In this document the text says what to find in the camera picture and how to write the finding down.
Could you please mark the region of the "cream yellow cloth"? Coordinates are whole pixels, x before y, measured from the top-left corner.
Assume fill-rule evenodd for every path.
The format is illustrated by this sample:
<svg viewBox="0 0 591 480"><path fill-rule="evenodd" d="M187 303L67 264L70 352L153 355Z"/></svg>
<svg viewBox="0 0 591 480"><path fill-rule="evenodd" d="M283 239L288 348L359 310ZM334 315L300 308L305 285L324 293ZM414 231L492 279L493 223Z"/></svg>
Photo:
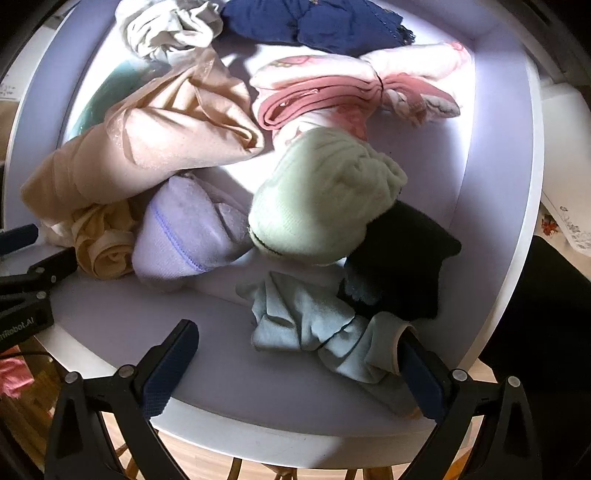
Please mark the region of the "cream yellow cloth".
<svg viewBox="0 0 591 480"><path fill-rule="evenodd" d="M76 211L71 233L79 267L99 280L130 274L136 225L127 200Z"/></svg>

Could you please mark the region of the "pale blue grey cloth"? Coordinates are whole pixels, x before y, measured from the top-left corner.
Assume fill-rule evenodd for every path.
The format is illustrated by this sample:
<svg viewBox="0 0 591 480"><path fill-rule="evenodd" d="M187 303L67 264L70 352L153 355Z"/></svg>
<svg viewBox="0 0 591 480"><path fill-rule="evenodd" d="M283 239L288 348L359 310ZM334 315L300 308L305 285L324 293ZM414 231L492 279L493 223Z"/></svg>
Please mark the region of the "pale blue grey cloth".
<svg viewBox="0 0 591 480"><path fill-rule="evenodd" d="M249 302L259 351L311 352L332 373L360 385L394 414L410 418L419 407L403 380L401 341L416 329L390 313L367 319L328 288L276 271L240 284Z"/></svg>

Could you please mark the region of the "red bag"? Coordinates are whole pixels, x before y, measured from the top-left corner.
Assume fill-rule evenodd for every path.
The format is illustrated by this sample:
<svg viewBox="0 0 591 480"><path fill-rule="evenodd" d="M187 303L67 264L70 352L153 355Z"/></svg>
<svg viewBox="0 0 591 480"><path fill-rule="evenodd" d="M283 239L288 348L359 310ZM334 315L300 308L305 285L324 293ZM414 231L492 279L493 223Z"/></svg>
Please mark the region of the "red bag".
<svg viewBox="0 0 591 480"><path fill-rule="evenodd" d="M34 377L24 358L20 356L18 346L3 352L2 355L11 355L11 358L0 361L1 396L18 399L22 392L34 383Z"/></svg>

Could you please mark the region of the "lavender rolled cloth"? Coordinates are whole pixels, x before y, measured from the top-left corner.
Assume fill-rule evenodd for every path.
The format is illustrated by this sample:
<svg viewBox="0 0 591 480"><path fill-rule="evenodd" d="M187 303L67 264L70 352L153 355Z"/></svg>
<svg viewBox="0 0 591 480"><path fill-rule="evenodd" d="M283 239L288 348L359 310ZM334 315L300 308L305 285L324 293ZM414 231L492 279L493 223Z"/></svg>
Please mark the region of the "lavender rolled cloth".
<svg viewBox="0 0 591 480"><path fill-rule="evenodd" d="M194 171L170 177L145 210L132 252L140 282L174 291L252 249L249 210Z"/></svg>

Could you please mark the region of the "black sock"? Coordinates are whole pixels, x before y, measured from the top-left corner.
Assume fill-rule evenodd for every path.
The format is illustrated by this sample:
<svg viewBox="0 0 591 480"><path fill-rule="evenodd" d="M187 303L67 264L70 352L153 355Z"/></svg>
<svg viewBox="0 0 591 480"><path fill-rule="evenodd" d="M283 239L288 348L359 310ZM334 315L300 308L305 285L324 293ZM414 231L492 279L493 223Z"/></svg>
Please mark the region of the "black sock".
<svg viewBox="0 0 591 480"><path fill-rule="evenodd" d="M433 320L442 265L461 250L436 221L398 201L370 222L362 244L346 257L338 298L368 319L388 312L407 322Z"/></svg>

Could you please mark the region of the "floral white cloth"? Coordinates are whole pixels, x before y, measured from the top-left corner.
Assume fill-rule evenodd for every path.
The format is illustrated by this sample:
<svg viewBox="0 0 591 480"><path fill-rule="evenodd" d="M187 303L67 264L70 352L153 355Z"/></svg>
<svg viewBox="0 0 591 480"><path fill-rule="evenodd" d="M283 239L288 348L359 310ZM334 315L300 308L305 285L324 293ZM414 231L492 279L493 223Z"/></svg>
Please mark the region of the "floral white cloth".
<svg viewBox="0 0 591 480"><path fill-rule="evenodd" d="M542 204L553 216L569 245L590 256L590 192L542 191Z"/></svg>

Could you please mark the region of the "teal cloth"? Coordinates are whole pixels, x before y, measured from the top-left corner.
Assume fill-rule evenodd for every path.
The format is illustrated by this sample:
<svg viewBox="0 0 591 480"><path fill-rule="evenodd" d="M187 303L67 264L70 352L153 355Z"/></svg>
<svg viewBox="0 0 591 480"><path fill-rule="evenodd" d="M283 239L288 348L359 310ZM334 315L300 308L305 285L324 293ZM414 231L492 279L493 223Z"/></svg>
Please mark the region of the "teal cloth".
<svg viewBox="0 0 591 480"><path fill-rule="evenodd" d="M125 61L119 64L88 100L76 123L69 130L69 137L81 135L100 124L112 106L170 69L168 64L162 62Z"/></svg>

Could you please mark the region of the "beige stocking cloth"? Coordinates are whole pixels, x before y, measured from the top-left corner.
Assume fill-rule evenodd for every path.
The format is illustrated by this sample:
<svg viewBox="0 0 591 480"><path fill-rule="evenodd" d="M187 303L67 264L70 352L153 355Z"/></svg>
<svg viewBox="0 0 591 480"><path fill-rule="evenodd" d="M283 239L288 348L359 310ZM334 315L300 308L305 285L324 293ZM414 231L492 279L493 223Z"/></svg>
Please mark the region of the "beige stocking cloth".
<svg viewBox="0 0 591 480"><path fill-rule="evenodd" d="M242 162L263 148L245 82L207 47L47 156L20 194L39 220L54 226L77 210L134 197L181 170Z"/></svg>

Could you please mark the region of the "grey white crumpled cloth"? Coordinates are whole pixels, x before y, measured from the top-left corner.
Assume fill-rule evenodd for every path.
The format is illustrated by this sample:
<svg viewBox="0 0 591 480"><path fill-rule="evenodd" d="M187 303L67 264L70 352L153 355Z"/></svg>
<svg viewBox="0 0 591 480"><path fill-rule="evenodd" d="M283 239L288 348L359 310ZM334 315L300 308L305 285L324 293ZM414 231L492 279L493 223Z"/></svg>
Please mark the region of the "grey white crumpled cloth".
<svg viewBox="0 0 591 480"><path fill-rule="evenodd" d="M120 1L114 16L133 54L170 65L211 46L223 29L221 6L212 1Z"/></svg>

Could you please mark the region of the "white foam drawer box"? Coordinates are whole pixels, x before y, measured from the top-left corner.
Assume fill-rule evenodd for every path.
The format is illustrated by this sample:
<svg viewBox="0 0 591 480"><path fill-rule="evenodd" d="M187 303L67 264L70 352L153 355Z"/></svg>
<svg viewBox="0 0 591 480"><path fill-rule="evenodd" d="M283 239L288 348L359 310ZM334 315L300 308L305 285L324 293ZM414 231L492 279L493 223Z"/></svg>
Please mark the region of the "white foam drawer box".
<svg viewBox="0 0 591 480"><path fill-rule="evenodd" d="M3 185L7 228L34 221L20 188L64 138L77 110L125 51L112 1L83 1L59 26L25 89ZM440 314L420 324L426 345L451 367L469 368L497 326L523 268L543 176L539 77L521 42L477 1L394 1L421 42L457 39L473 55L461 82L460 118L414 128L387 113L370 120L370 142L408 175L405 202L462 243L442 270ZM197 323L197 355L164 412L160 431L253 462L299 468L407 463L432 431L394 414L311 354L252 348L252 312L238 285L280 271L335 287L341 268L305 267L253 251L161 293L127 276L78 273L51 295L55 323L41 343L84 377L138 361L181 319Z"/></svg>

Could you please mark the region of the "light green knit cloth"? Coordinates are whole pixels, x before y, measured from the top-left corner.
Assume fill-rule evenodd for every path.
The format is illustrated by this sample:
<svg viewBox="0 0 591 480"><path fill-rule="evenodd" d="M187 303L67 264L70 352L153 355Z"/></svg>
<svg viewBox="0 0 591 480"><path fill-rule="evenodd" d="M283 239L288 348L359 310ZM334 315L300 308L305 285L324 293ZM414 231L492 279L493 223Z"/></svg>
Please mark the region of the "light green knit cloth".
<svg viewBox="0 0 591 480"><path fill-rule="evenodd" d="M267 255L328 265L353 252L408 176L390 156L349 133L317 128L294 140L259 187L249 235Z"/></svg>

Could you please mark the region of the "pink floral garment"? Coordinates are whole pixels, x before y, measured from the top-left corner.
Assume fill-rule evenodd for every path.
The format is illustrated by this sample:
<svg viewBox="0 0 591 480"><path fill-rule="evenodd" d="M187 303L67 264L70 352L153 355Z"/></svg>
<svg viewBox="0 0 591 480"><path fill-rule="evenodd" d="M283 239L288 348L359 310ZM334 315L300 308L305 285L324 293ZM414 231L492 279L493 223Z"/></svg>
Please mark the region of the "pink floral garment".
<svg viewBox="0 0 591 480"><path fill-rule="evenodd" d="M300 55L274 60L252 75L253 112L273 136L276 150L315 128L337 128L368 138L367 121L378 109L414 126L456 118L459 92L473 67L459 42L406 46L346 55Z"/></svg>

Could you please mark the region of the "navy blue garment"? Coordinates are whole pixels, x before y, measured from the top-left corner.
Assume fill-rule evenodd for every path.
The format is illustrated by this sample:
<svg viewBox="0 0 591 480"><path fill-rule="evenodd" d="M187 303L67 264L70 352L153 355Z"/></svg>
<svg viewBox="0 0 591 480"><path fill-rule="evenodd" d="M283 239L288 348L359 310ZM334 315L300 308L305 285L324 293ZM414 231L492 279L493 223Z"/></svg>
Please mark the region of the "navy blue garment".
<svg viewBox="0 0 591 480"><path fill-rule="evenodd" d="M232 0L221 18L228 30L256 42L353 57L415 42L401 15L365 0Z"/></svg>

